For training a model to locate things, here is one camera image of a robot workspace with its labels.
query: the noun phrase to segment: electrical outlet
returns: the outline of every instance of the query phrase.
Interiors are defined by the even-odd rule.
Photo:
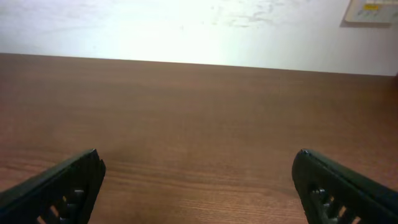
[[[398,23],[398,0],[351,0],[345,21]]]

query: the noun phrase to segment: white power socket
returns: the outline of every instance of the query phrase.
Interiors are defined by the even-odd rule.
[[[345,21],[398,23],[398,0],[351,0]]]

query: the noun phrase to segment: white wall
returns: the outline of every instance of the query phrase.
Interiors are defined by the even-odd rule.
[[[0,52],[395,75],[398,26],[347,0],[0,0]]]

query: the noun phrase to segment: label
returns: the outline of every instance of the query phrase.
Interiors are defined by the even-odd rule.
[[[363,9],[364,10],[379,10],[379,5],[377,5],[377,4],[365,4],[364,6],[363,6]]]

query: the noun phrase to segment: wooden surface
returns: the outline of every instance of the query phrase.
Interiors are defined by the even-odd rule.
[[[91,223],[306,223],[303,147],[398,190],[392,77],[0,55],[0,189],[95,147]]]

